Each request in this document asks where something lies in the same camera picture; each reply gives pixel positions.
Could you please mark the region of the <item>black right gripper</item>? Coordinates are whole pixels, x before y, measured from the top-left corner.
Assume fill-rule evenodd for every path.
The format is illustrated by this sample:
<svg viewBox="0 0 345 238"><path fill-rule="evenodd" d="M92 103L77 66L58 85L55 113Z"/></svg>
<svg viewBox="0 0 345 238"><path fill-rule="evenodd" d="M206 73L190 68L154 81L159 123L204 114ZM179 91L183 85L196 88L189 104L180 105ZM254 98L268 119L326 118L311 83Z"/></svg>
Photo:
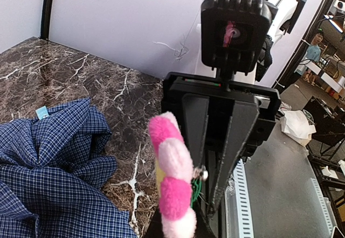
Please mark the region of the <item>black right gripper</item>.
<svg viewBox="0 0 345 238"><path fill-rule="evenodd" d="M170 72L163 81L163 112L177 118L194 167L204 150L222 152L210 193L217 211L235 162L268 140L281 99L277 90L248 83Z"/></svg>

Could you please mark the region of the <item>pink pompom brooch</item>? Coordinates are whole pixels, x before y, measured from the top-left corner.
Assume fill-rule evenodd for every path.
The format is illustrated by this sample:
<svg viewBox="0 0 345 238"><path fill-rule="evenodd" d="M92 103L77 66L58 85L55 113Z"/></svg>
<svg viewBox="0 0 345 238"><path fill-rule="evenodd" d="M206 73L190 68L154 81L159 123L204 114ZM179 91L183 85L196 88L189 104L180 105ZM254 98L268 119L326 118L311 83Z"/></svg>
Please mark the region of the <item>pink pompom brooch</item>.
<svg viewBox="0 0 345 238"><path fill-rule="evenodd" d="M192 180L207 173L194 167L177 119L165 112L150 119L148 130L155 152L156 185L164 237L194 237L197 217L191 207Z"/></svg>

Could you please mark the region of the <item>blue checked shirt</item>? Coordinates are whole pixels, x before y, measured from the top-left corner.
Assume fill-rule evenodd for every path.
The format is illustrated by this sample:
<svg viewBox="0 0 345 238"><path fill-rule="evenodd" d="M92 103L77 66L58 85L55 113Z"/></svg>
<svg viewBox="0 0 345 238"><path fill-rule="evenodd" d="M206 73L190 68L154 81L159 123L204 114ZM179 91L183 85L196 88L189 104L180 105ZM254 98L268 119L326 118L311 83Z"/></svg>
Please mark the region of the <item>blue checked shirt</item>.
<svg viewBox="0 0 345 238"><path fill-rule="evenodd" d="M88 98L3 123L1 237L135 237L100 190L117 169L111 135Z"/></svg>

